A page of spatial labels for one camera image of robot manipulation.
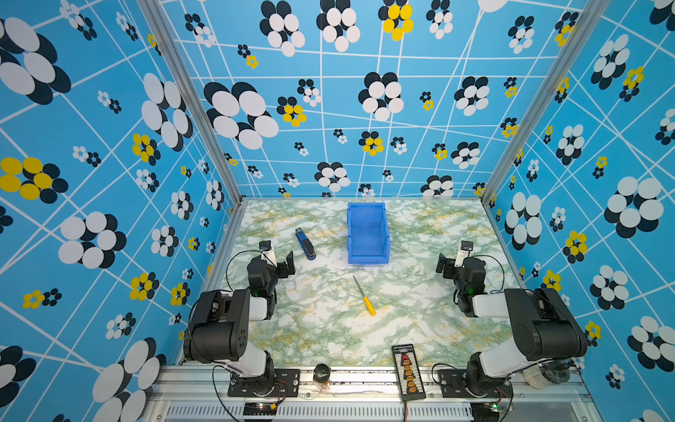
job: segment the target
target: yellow screwdriver handle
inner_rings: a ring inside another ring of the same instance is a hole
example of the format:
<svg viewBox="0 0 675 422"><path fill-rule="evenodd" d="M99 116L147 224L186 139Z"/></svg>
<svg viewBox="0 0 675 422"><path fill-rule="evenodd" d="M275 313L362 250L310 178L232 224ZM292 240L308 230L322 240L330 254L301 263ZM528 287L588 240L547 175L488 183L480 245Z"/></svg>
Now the yellow screwdriver handle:
<svg viewBox="0 0 675 422"><path fill-rule="evenodd" d="M364 296L363 301L366 302L366 308L368 308L368 312L370 312L371 315L375 315L375 309L371 305L371 302L368 300L368 298Z"/></svg>

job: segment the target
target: circuit board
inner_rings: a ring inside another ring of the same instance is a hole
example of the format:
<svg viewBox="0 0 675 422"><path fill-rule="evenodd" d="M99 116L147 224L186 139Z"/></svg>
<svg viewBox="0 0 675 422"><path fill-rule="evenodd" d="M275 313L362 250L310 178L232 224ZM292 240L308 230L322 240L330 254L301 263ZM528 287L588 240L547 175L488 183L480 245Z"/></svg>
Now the circuit board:
<svg viewBox="0 0 675 422"><path fill-rule="evenodd" d="M391 351L394 355L394 367L396 367L396 377L398 378L402 400L406 402L427 398L413 345L392 346Z"/></svg>

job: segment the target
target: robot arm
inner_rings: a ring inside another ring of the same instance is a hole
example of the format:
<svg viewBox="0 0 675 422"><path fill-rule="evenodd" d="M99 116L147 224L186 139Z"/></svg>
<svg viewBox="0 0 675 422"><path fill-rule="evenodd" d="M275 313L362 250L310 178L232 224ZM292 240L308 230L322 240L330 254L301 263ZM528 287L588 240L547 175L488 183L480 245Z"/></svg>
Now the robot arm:
<svg viewBox="0 0 675 422"><path fill-rule="evenodd" d="M277 258L272 249L272 242L263 240L258 244L261 255L251 259L246 267L248 272L248 287L253 299L264 298L267 302L265 317L272 318L277 304L277 283L279 278L288 278L295 274L293 251L286 257L286 262L277 263Z"/></svg>
<svg viewBox="0 0 675 422"><path fill-rule="evenodd" d="M277 262L272 243L259 243L251 259L247 289L203 293L192 310L183 343L186 359L221 363L242 379L242 386L267 393L274 384L274 362L266 350L248 344L248 322L270 319L277 304L277 282L295 274L293 252Z"/></svg>
<svg viewBox="0 0 675 422"><path fill-rule="evenodd" d="M585 335L555 290L506 289L471 301L476 317L510 318L513 333L509 340L471 356L467 386L475 387L476 395L539 361L586 354Z"/></svg>
<svg viewBox="0 0 675 422"><path fill-rule="evenodd" d="M249 315L264 319L267 301L249 289L204 293L188 324L183 353L190 361L221 363L245 380L249 388L269 391L274 363L267 351L248 344Z"/></svg>
<svg viewBox="0 0 675 422"><path fill-rule="evenodd" d="M457 259L439 256L436 272L454 281L456 303L467 317L509 318L513 337L466 365L466 387L482 396L509 375L544 359L583 356L585 334L553 289L505 289L485 293L485 262L467 257L471 242L462 241Z"/></svg>

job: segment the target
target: green and white marble surface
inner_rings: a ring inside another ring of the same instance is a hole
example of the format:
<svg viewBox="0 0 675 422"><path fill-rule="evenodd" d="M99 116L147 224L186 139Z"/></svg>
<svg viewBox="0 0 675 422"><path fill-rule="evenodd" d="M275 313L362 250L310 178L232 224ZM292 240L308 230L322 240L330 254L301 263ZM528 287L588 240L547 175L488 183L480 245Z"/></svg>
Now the green and white marble surface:
<svg viewBox="0 0 675 422"><path fill-rule="evenodd" d="M384 202L391 256L389 265L347 264L347 204ZM309 261L295 237L301 227L314 245ZM435 272L439 253L453 257L461 240L474 242L474 255L492 255L515 275L479 201L447 200L253 200L233 253L257 249L270 239L278 260L292 250L296 275L280 279L278 302L269 321L250 323L249 341L268 350L276 365L389 366L391 346L413 343L420 365L466 365L469 356L511 337L508 320L466 318L452 302L454 285ZM237 256L228 271L232 288L248 285L253 254ZM486 262L488 289L499 289L502 271ZM372 302L366 310L352 279ZM222 286L227 288L225 280Z"/></svg>

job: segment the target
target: wire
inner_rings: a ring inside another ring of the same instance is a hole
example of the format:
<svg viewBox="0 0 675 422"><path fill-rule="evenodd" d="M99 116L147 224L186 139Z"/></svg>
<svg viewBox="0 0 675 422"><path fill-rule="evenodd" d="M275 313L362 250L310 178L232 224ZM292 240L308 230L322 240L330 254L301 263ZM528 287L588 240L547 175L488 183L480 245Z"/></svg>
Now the wire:
<svg viewBox="0 0 675 422"><path fill-rule="evenodd" d="M502 416L502 418L499 420L499 422L502 422L504 420L504 418L506 417L506 415L508 415L508 411L511 410L511 404L513 403L513 396L514 396L513 393L511 393L511 397L509 398L508 407L506 408L506 412L504 413L504 416Z"/></svg>
<svg viewBox="0 0 675 422"><path fill-rule="evenodd" d="M236 254L234 254L234 256L233 256L233 257L229 260L229 262L227 263L227 267L225 267L225 281L227 282L227 287L229 287L230 290L232 290L232 287L230 286L230 281L227 279L227 270L230 268L230 264L232 263L232 260L233 260L237 255L239 255L239 254L241 254L241 253L244 253L244 252L256 252L256 253L259 253L259 254L261 254L262 256L264 256L266 260L269 261L269 258L267 257L267 255L265 255L261 250L252 250L252 249L249 249L249 250L242 250L242 251L237 252Z"/></svg>
<svg viewBox="0 0 675 422"><path fill-rule="evenodd" d="M549 303L549 305L551 305L551 306L552 306L556 311L558 311L559 313L561 313L561 314L564 313L560 308L558 308L558 307L555 306L550 300L548 300L548 298L547 298L546 296L544 296L544 295L538 293L538 292L535 291L535 290L530 290L530 289L524 289L524 290L525 290L526 292L532 292L533 294L535 294L535 295L536 295L538 298L540 298L541 300L547 301L547 302Z"/></svg>
<svg viewBox="0 0 675 422"><path fill-rule="evenodd" d="M529 369L529 368L535 367L535 366L537 366L537 365L542 365L542 364L544 364L544 363L552 362L552 361L554 361L554 360L555 360L555 359L547 359L547 360L541 361L541 362L534 362L532 365L528 365L528 366L526 366L525 368L519 369L519 370L517 370L517 371L515 371L515 372L511 372L510 374L508 374L507 376L505 376L505 378L508 379L511 375L515 374L516 372L521 372L521 371L524 371L525 369Z"/></svg>
<svg viewBox="0 0 675 422"><path fill-rule="evenodd" d="M286 399L286 396L288 395L288 385L286 384L286 382L282 381L282 380L279 380L279 382L283 383L283 385L284 385L284 393L283 393L283 398L276 402L277 407L279 407L279 405L284 402L284 400ZM279 397L281 397L281 384L277 384L277 385L279 386Z"/></svg>
<svg viewBox="0 0 675 422"><path fill-rule="evenodd" d="M229 415L229 417L231 417L232 419L234 419L234 420L237 421L237 422L240 422L239 419L237 419L237 418L235 418L234 416L232 416L232 414L231 414L230 411L227 409L227 407L225 407L225 404L223 403L223 401L220 399L220 393L218 392L218 389L215 387L215 375L214 375L214 374L215 374L215 369L216 369L216 368L223 368L223 369L225 369L225 370L227 371L227 368L225 368L225 367L222 366L222 365L216 365L216 366L214 366L213 369L211 370L211 381L213 381L213 389L214 389L214 391L215 391L215 396L218 397L218 401L220 402L220 405L225 409L225 412L227 412L227 414Z"/></svg>
<svg viewBox="0 0 675 422"><path fill-rule="evenodd" d="M440 382L440 381L436 381L436 379L433 377L433 369L436 368L436 367L439 366L439 365L445 365L446 367L451 367L451 368L454 369L455 371L459 371L459 369L457 369L457 368L455 368L454 366L449 365L449 364L447 364L447 363L434 363L433 366L431 367L431 379L432 379L436 384L438 384L438 385L440 386L440 385L441 385L441 382Z"/></svg>
<svg viewBox="0 0 675 422"><path fill-rule="evenodd" d="M499 293L502 290L504 290L504 281L506 280L506 273L504 272L504 267L502 267L502 263L500 263L499 260L497 258L493 257L492 255L472 255L472 257L474 257L474 258L476 258L476 257L490 257L490 258L494 259L495 261L497 261L497 264L499 264L499 268L502 269L502 287L500 287L499 290L492 289L492 290L490 290L490 293Z"/></svg>

